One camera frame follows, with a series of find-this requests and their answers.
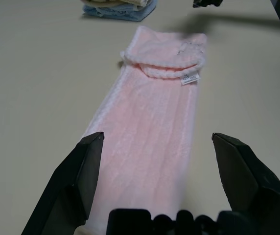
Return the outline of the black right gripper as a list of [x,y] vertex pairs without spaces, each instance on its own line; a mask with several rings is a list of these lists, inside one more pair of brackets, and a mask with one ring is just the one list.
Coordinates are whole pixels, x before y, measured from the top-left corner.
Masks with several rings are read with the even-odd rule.
[[222,3],[222,0],[194,0],[193,1],[193,8],[199,7],[207,7],[207,6],[215,6],[219,7]]

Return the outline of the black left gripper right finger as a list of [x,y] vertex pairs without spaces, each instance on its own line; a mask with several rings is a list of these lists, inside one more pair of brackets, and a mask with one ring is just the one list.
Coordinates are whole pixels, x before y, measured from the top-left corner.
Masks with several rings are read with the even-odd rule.
[[213,133],[219,175],[233,211],[246,212],[262,235],[280,235],[280,180],[240,140]]

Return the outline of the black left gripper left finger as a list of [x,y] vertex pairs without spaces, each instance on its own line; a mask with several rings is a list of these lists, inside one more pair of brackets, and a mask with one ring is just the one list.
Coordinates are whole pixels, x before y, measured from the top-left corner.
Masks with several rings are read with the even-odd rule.
[[104,133],[83,137],[58,165],[22,234],[72,235],[89,218],[95,195]]

